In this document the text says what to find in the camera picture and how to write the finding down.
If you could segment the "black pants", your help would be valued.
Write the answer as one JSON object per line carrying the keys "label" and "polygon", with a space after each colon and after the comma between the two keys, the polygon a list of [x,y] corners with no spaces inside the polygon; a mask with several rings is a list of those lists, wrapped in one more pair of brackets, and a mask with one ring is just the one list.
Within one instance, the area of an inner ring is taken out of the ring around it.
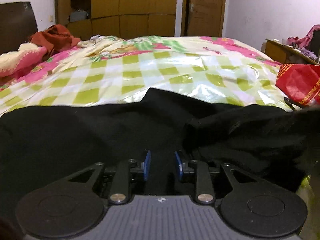
{"label": "black pants", "polygon": [[174,153],[227,162],[290,191],[319,161],[319,108],[207,103],[159,89],[140,102],[30,106],[1,117],[1,217],[28,192],[96,162],[151,151],[150,194],[174,193]]}

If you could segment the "colourful checkered bed sheet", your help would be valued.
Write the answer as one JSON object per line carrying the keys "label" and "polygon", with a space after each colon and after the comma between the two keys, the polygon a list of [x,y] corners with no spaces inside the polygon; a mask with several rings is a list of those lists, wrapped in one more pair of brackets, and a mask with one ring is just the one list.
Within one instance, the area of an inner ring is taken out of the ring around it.
{"label": "colourful checkered bed sheet", "polygon": [[101,36],[58,53],[1,91],[1,113],[28,106],[137,102],[158,88],[210,103],[275,106],[280,64],[231,38]]}

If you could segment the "red gold bag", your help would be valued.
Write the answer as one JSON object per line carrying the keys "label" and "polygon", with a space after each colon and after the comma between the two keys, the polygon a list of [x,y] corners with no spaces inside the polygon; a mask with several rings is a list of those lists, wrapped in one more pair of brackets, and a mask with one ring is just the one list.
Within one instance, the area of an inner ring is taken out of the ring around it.
{"label": "red gold bag", "polygon": [[281,65],[276,86],[302,106],[319,105],[320,67],[314,64]]}

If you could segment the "wooden side table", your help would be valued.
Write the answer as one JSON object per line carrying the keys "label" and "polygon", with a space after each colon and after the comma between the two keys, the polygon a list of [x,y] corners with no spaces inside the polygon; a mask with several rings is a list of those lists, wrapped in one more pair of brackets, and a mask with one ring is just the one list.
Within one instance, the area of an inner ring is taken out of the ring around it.
{"label": "wooden side table", "polygon": [[270,57],[272,60],[281,64],[296,63],[296,64],[313,64],[318,65],[309,57],[303,55],[298,49],[291,46],[283,45],[279,42],[266,39],[261,46],[261,51]]}

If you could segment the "rust red cloth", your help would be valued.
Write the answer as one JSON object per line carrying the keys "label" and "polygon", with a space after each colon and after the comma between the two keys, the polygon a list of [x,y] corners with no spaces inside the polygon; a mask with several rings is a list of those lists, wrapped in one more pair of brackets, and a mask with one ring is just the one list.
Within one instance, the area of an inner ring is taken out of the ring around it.
{"label": "rust red cloth", "polygon": [[45,31],[38,31],[29,37],[29,42],[46,48],[47,57],[72,49],[80,41],[80,38],[74,37],[71,32],[61,24],[52,25]]}

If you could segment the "brown wooden wardrobe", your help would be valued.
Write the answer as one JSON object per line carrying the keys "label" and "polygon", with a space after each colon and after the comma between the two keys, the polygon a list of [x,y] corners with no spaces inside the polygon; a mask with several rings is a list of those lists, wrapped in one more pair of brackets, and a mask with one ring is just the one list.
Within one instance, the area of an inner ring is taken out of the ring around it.
{"label": "brown wooden wardrobe", "polygon": [[91,0],[89,11],[72,9],[71,0],[55,0],[55,12],[56,22],[82,40],[175,35],[176,0]]}

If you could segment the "cream pink quilt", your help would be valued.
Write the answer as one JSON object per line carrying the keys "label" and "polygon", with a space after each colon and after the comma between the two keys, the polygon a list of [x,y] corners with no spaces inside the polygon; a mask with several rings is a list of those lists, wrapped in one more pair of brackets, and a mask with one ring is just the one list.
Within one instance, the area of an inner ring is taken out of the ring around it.
{"label": "cream pink quilt", "polygon": [[1,77],[39,64],[46,53],[46,47],[39,47],[30,42],[21,44],[17,51],[3,53],[0,57]]}

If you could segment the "brown wooden door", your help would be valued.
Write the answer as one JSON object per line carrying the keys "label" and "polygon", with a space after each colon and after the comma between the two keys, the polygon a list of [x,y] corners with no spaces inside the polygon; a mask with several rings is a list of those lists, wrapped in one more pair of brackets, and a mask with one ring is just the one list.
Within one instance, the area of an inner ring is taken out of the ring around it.
{"label": "brown wooden door", "polygon": [[183,0],[182,36],[222,36],[226,0]]}

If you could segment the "pink clothes pile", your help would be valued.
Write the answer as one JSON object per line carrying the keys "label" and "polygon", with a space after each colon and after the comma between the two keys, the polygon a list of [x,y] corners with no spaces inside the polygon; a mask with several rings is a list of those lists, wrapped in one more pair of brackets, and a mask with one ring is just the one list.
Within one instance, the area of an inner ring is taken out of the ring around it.
{"label": "pink clothes pile", "polygon": [[289,37],[286,44],[299,49],[299,51],[312,59],[319,61],[319,24],[314,25],[305,37]]}

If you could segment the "dark brown headboard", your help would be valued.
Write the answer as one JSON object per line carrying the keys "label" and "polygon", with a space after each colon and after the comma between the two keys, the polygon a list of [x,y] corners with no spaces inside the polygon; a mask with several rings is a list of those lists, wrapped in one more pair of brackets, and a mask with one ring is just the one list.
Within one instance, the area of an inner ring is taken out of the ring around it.
{"label": "dark brown headboard", "polygon": [[30,2],[4,3],[0,6],[0,53],[16,51],[20,44],[38,32]]}

